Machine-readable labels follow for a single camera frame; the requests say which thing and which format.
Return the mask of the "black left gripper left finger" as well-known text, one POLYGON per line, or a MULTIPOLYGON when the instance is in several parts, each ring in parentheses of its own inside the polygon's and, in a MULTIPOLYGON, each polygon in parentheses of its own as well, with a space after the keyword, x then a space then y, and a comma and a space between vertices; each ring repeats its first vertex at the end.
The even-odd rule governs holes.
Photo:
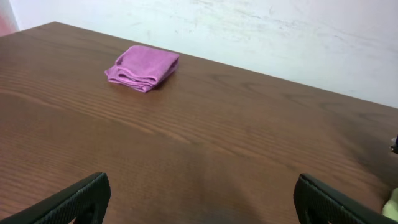
POLYGON ((108 176, 97 172, 1 220, 1 224, 102 224, 110 197, 108 176))

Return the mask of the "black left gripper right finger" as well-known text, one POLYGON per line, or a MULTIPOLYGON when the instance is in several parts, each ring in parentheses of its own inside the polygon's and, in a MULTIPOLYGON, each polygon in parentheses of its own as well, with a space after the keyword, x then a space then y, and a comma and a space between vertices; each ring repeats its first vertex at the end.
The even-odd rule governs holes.
POLYGON ((294 205, 301 224, 397 224, 308 174, 300 174, 294 205))

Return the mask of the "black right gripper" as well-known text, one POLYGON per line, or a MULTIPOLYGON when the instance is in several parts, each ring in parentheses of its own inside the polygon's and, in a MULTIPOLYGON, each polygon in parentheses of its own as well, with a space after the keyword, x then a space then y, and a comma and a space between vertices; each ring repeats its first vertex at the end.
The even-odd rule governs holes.
POLYGON ((392 139, 391 151, 394 154, 398 154, 398 136, 396 136, 394 139, 392 139))

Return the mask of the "light green cloth with tag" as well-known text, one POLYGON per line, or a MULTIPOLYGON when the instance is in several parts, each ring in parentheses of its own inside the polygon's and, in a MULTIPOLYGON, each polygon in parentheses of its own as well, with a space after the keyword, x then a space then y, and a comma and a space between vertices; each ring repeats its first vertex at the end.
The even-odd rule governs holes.
POLYGON ((382 214, 396 222, 398 222, 398 188, 391 192, 389 200, 382 208, 382 214))

